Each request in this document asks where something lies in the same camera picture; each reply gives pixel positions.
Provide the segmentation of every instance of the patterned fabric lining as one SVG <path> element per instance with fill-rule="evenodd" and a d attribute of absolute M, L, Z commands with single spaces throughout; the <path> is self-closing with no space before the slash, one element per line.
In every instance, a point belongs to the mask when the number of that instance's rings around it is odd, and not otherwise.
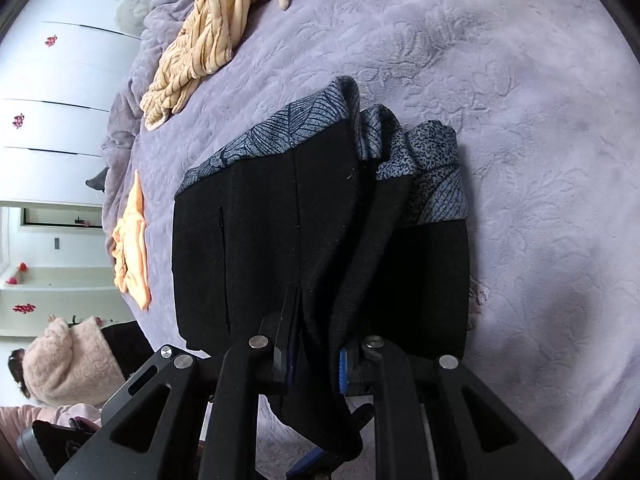
<path fill-rule="evenodd" d="M 400 226 L 466 218 L 453 128 L 440 121 L 427 121 L 405 132 L 383 105 L 359 110 L 358 85 L 351 77 L 338 77 L 323 90 L 256 124 L 189 170 L 176 196 L 239 160 L 285 153 L 330 126 L 347 121 L 354 132 L 359 159 L 380 161 L 377 180 L 415 176 Z"/>

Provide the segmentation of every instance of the yellow cloth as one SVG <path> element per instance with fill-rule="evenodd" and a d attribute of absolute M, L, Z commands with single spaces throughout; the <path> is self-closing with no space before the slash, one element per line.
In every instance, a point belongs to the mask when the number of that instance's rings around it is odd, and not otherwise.
<path fill-rule="evenodd" d="M 111 254 L 116 259 L 116 286 L 122 293 L 128 292 L 140 309 L 146 310 L 151 302 L 151 293 L 146 276 L 146 222 L 143 207 L 142 186 L 136 170 L 127 207 L 111 235 L 116 243 Z"/>
<path fill-rule="evenodd" d="M 195 0 L 175 41 L 160 65 L 140 108 L 146 129 L 161 126 L 187 103 L 204 75 L 213 74 L 232 58 L 246 27 L 249 6 L 257 0 Z M 284 10 L 289 0 L 278 0 Z"/>

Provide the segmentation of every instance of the black jacket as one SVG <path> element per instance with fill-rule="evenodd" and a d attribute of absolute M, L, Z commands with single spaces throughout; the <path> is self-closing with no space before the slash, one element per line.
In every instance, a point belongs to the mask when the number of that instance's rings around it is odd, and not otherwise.
<path fill-rule="evenodd" d="M 358 107 L 350 78 L 289 105 L 191 170 L 174 212 L 188 348 L 249 339 L 299 286 L 296 384 L 271 408 L 346 458 L 362 441 L 339 393 L 345 342 L 367 326 L 413 354 L 462 356 L 468 305 L 455 133 L 437 121 L 405 133 L 386 108 Z"/>

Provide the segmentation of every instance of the bed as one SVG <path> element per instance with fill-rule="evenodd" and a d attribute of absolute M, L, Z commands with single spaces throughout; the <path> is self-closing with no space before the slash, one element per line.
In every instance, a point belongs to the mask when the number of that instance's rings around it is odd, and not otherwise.
<path fill-rule="evenodd" d="M 103 226 L 145 193 L 151 344 L 184 347 L 171 273 L 185 172 L 285 104 L 351 75 L 363 106 L 458 133 L 470 202 L 466 362 L 577 480 L 640 406 L 640 66 L 599 0 L 291 0 L 252 11 L 233 61 L 146 131 L 138 106 L 193 0 L 154 0 L 111 109 Z M 372 478 L 366 452 L 336 478 Z M 260 404 L 258 469 L 311 448 Z"/>

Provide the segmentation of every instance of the pink fluffy jacket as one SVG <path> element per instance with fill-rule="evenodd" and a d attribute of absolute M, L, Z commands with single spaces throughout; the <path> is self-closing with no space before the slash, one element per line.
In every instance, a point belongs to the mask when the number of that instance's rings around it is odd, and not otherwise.
<path fill-rule="evenodd" d="M 125 383 L 95 317 L 71 328 L 56 318 L 26 349 L 22 368 L 31 395 L 53 407 L 98 406 Z"/>

